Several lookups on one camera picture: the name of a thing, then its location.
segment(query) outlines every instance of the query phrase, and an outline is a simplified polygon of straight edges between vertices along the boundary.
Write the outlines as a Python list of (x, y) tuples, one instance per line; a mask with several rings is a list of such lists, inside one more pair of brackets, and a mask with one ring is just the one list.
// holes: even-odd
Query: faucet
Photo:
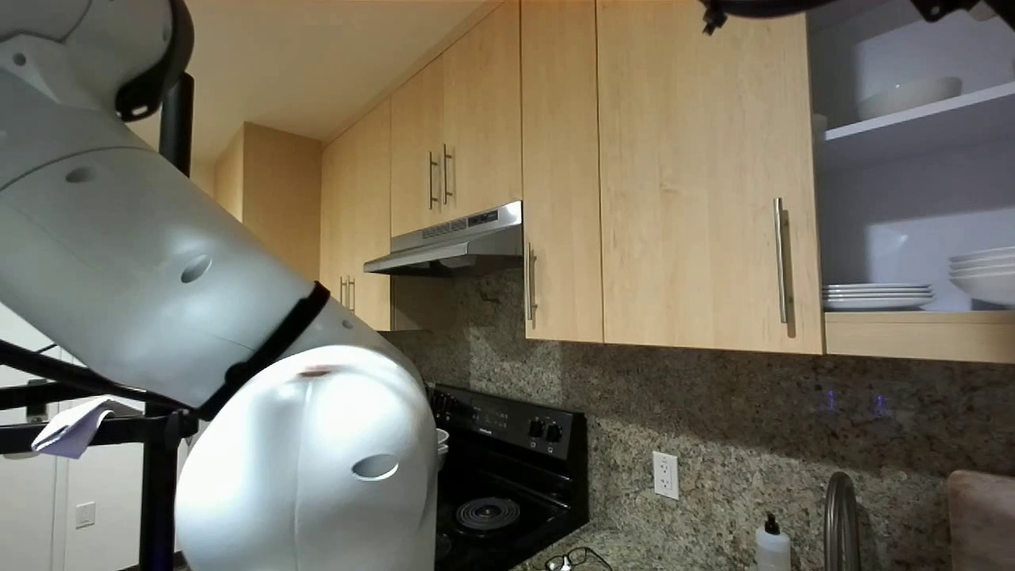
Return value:
[(824, 571), (859, 571), (859, 504), (847, 472), (827, 479)]

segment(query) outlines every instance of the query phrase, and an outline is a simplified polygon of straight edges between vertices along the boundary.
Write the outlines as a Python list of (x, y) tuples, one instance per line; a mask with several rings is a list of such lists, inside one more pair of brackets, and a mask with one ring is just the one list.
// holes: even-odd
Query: stacked plates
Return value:
[(1015, 308), (1015, 243), (951, 256), (951, 282), (970, 299)]
[(933, 300), (927, 282), (830, 282), (824, 288), (824, 308), (890, 310), (921, 308), (927, 300)]

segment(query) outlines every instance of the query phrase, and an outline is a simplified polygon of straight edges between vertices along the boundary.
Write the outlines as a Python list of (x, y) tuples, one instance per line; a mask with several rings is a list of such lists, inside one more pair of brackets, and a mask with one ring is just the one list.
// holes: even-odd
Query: stove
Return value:
[(450, 436), (437, 479), (437, 571), (509, 571), (589, 517), (582, 412), (429, 386)]

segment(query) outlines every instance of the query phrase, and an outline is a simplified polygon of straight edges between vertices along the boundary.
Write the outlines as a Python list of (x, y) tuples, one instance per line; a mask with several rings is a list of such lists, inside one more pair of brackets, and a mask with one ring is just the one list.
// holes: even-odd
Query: upper cabinet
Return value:
[(391, 237), (391, 104), (324, 151), (320, 282), (374, 329), (395, 329), (391, 280), (365, 274)]
[(1013, 308), (977, 300), (951, 268), (1015, 243), (1015, 32), (990, 10), (922, 22), (903, 3), (842, 0), (812, 13), (810, 43), (824, 287), (933, 291), (827, 299), (827, 352), (1015, 362)]
[(215, 166), (215, 201), (280, 260), (319, 280), (320, 143), (246, 124)]
[(807, 22), (597, 22), (607, 344), (822, 352)]
[(395, 95), (395, 235), (521, 197), (519, 36), (504, 0)]
[(527, 337), (603, 344), (597, 0), (524, 0)]

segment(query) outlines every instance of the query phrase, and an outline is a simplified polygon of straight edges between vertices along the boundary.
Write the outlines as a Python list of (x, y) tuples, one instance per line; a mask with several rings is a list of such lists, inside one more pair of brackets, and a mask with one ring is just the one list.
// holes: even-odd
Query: white robot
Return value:
[[(0, 0), (0, 300), (101, 377), (223, 407), (177, 484), (193, 571), (429, 571), (414, 365), (125, 127), (188, 36), (186, 0)], [(233, 377), (308, 294), (283, 360)]]

